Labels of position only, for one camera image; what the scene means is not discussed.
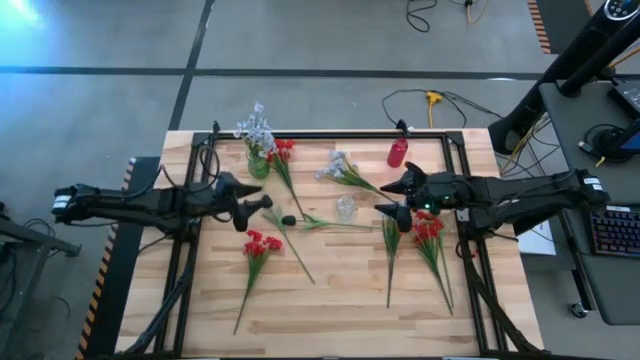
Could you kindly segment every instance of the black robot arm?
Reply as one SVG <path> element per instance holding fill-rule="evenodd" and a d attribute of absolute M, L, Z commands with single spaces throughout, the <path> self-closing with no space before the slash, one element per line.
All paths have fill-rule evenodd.
<path fill-rule="evenodd" d="M 136 194 L 78 184 L 56 190 L 52 213 L 56 222 L 65 224 L 100 217 L 153 226 L 165 234 L 181 231 L 194 219 L 212 216 L 222 222 L 233 219 L 236 230 L 245 231 L 249 217 L 273 203 L 268 195 L 243 203 L 238 199 L 260 190 L 241 184 L 228 172 L 221 172 L 213 187 L 190 183 Z"/>
<path fill-rule="evenodd" d="M 551 176 L 522 180 L 463 176 L 452 173 L 425 174 L 407 163 L 400 180 L 380 190 L 406 196 L 406 205 L 376 205 L 395 218 L 401 231 L 411 229 L 411 210 L 468 209 L 469 231 L 486 235 L 504 223 L 526 219 L 536 224 L 562 209 L 581 205 L 600 207 L 609 200 L 600 181 L 586 170 L 570 170 Z"/>

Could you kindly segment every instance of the desk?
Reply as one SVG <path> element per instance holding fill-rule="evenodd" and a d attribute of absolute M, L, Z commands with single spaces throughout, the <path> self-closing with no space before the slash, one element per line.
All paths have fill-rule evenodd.
<path fill-rule="evenodd" d="M 472 173 L 497 175 L 488 132 L 484 129 L 463 131 Z M 193 136 L 193 132 L 167 134 L 161 163 L 176 183 L 184 179 Z M 386 166 L 391 141 L 298 140 L 290 166 L 305 212 L 333 219 L 336 200 L 349 194 L 358 204 L 355 221 L 379 225 L 380 215 L 373 205 L 383 203 L 383 198 L 328 180 L 317 181 L 314 174 L 328 164 L 328 151 L 338 149 L 346 151 L 349 158 L 359 164 L 362 175 L 374 185 L 396 180 L 404 169 Z M 220 140 L 216 149 L 222 170 L 231 171 L 241 182 L 261 184 L 247 172 L 242 142 Z M 416 162 L 427 172 L 444 170 L 439 141 L 411 139 L 405 159 Z M 161 177 L 155 186 L 167 187 L 169 183 Z M 267 178 L 264 188 L 285 214 L 297 214 L 291 196 L 276 173 Z M 247 280 L 242 248 L 248 238 L 235 232 L 231 224 L 203 219 L 183 356 L 477 355 L 466 279 L 462 262 L 454 253 L 457 234 L 453 214 L 443 212 L 443 220 L 449 229 L 445 253 L 455 299 L 453 316 L 448 314 L 433 276 L 410 239 L 405 238 L 400 244 L 391 307 L 387 309 L 387 262 L 379 232 L 331 227 L 303 233 L 292 229 L 288 231 L 289 237 L 316 285 L 310 283 L 293 253 L 285 247 L 284 256 L 272 256 L 266 264 L 247 302 L 238 334 L 234 336 L 233 325 Z M 281 237 L 273 225 L 260 216 L 250 219 L 250 228 Z M 501 232 L 513 234 L 510 227 L 504 227 Z M 157 230 L 145 229 L 139 245 L 159 237 Z M 529 341 L 542 347 L 517 244 L 496 238 L 487 246 L 500 303 Z M 160 242 L 138 256 L 116 350 L 131 345 L 159 308 L 171 247 L 171 241 Z M 495 348 L 486 308 L 483 314 L 490 345 Z M 175 316 L 170 319 L 166 347 L 172 345 L 175 320 Z"/>
<path fill-rule="evenodd" d="M 588 169 L 602 181 L 613 204 L 640 203 L 638 179 L 640 157 L 625 164 L 604 164 L 596 168 L 593 158 L 578 149 L 578 142 L 593 125 L 607 123 L 626 127 L 629 119 L 607 97 L 612 85 L 593 83 L 576 98 L 558 92 L 555 84 L 543 84 L 540 93 L 551 117 L 569 168 Z M 576 247 L 592 253 L 589 224 L 584 214 L 567 211 L 567 220 Z M 579 256 L 602 319 L 610 325 L 640 324 L 640 260 L 613 256 Z"/>

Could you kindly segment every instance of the black desk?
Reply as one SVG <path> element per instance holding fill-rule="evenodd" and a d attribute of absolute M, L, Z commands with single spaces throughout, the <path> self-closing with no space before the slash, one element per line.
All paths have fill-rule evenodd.
<path fill-rule="evenodd" d="M 612 204 L 640 204 L 640 156 L 625 164 L 605 163 L 595 167 L 595 160 L 578 148 L 584 133 L 602 123 L 626 127 L 628 118 L 607 97 L 611 84 L 585 86 L 579 97 L 560 94 L 555 84 L 543 84 L 540 93 L 551 117 L 569 168 L 587 169 L 600 178 Z M 592 240 L 585 214 L 565 212 L 576 248 L 592 254 Z M 640 259 L 613 256 L 578 255 L 593 292 L 602 319 L 610 325 L 640 325 Z"/>

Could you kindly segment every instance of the red bottle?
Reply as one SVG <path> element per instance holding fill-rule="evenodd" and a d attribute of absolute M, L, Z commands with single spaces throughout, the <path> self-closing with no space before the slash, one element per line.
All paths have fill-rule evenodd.
<path fill-rule="evenodd" d="M 404 155 L 407 153 L 409 149 L 409 143 L 405 138 L 396 139 L 393 144 L 391 144 L 391 150 L 389 150 L 389 157 L 387 158 L 387 164 L 391 167 L 398 167 L 402 165 L 402 160 L 404 160 Z"/>

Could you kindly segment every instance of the yellow connector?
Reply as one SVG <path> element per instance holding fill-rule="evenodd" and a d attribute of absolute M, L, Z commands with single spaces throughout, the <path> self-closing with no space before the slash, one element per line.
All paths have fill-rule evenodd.
<path fill-rule="evenodd" d="M 427 91 L 427 99 L 429 100 L 429 128 L 433 129 L 433 106 L 442 101 L 442 95 L 435 91 Z"/>

